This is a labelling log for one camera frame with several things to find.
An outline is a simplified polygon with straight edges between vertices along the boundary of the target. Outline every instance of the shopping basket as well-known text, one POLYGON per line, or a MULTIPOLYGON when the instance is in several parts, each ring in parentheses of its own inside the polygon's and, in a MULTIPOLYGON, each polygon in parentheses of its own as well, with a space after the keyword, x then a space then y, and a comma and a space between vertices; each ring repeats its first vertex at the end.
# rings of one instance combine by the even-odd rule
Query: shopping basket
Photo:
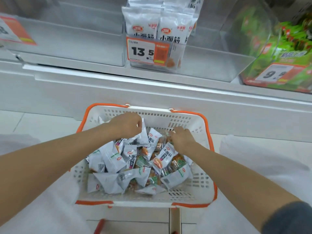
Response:
MULTIPOLYGON (((207 119, 199 113, 173 109, 136 107, 128 104, 92 104, 87 108, 77 133, 98 126, 100 123, 99 116, 101 118, 111 118, 125 112, 136 112, 144 118, 147 131, 151 127, 155 130, 172 130, 175 126, 188 128, 198 143, 214 151, 207 119)), ((105 194, 103 190, 88 194, 89 168, 85 159, 74 166, 71 172, 80 185, 80 194, 76 204, 155 208, 207 207, 216 199, 217 187, 197 164, 193 163, 191 170, 193 179, 188 179, 177 188, 154 196, 131 191, 126 191, 124 194, 105 194)))

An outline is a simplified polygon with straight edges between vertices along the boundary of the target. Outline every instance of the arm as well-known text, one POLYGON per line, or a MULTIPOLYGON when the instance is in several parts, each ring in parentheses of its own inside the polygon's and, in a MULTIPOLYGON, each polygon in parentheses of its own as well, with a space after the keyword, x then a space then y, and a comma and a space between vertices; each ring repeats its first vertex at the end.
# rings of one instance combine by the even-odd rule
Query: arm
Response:
POLYGON ((191 158, 211 177, 241 214, 261 232, 263 224, 279 208, 300 201, 255 171, 195 142, 188 129, 171 132, 174 148, 191 158))
POLYGON ((90 130, 0 156, 0 226, 87 155, 141 131, 141 117, 125 113, 90 130))

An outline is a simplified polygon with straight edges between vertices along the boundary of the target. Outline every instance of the right arm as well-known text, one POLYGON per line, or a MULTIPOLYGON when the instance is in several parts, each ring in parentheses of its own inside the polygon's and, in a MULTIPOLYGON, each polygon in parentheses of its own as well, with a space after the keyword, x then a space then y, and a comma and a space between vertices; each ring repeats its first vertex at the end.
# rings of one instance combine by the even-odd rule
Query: right arm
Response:
POLYGON ((198 144, 191 132, 182 127, 170 133, 174 148, 200 164, 225 197, 258 230, 281 207, 301 201, 259 173, 206 149, 198 144))

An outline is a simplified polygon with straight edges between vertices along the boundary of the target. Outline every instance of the gray shirt sleeve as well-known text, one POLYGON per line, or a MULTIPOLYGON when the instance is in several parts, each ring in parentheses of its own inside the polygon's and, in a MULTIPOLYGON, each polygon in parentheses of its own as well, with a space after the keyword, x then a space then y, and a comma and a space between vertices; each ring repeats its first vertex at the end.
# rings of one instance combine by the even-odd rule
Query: gray shirt sleeve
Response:
POLYGON ((263 225, 262 234, 312 233, 312 208, 305 202, 292 202, 278 209, 263 225))

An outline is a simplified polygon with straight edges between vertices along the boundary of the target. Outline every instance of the red oval logo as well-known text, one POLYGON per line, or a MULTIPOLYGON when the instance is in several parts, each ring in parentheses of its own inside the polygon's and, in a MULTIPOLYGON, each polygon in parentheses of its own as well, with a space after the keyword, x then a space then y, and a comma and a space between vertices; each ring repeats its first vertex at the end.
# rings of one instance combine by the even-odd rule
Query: red oval logo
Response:
POLYGON ((132 29, 134 31, 137 31, 137 32, 142 32, 143 31, 143 27, 141 27, 141 26, 133 26, 132 29))
POLYGON ((163 32, 164 34, 170 34, 171 33, 171 29, 168 28, 162 28, 161 32, 163 32))

